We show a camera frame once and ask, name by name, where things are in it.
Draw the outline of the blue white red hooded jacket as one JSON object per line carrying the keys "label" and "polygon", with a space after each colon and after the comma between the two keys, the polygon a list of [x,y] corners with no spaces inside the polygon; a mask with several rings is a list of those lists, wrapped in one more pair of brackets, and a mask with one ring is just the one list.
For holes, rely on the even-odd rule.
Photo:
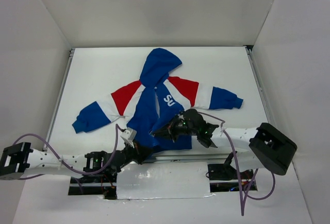
{"label": "blue white red hooded jacket", "polygon": [[240,109],[243,99],[226,89],[170,76],[182,61],[163,48],[152,50],[146,58],[139,80],[133,81],[84,107],[72,124],[76,133],[88,133],[120,117],[136,130],[137,141],[154,152],[190,150],[192,138],[153,137],[174,116],[190,108],[204,110]]}

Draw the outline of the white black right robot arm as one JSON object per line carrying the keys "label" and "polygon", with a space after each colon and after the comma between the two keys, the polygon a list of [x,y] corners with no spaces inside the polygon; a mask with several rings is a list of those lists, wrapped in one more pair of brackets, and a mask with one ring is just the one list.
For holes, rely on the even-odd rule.
{"label": "white black right robot arm", "polygon": [[261,123],[254,128],[225,128],[206,122],[196,109],[176,115],[167,124],[152,131],[152,135],[173,142],[195,136],[206,148],[233,148],[224,166],[229,178],[259,168],[284,176],[298,148],[295,142],[269,123]]}

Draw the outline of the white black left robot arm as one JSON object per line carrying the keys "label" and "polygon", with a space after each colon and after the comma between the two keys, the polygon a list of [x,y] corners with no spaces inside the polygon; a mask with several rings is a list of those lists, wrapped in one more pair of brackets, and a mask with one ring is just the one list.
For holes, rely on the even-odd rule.
{"label": "white black left robot arm", "polygon": [[142,164],[153,150],[134,143],[112,153],[105,151],[79,155],[60,155],[31,148],[31,143],[18,143],[3,150],[1,180],[20,180],[35,175],[63,175],[89,182],[101,176],[116,175],[121,169],[135,162]]}

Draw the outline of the white cover plate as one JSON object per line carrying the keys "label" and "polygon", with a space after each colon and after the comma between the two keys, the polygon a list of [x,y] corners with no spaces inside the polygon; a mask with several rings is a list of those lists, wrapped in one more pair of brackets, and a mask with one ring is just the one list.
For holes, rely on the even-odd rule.
{"label": "white cover plate", "polygon": [[210,197],[205,162],[129,164],[117,176],[120,200]]}

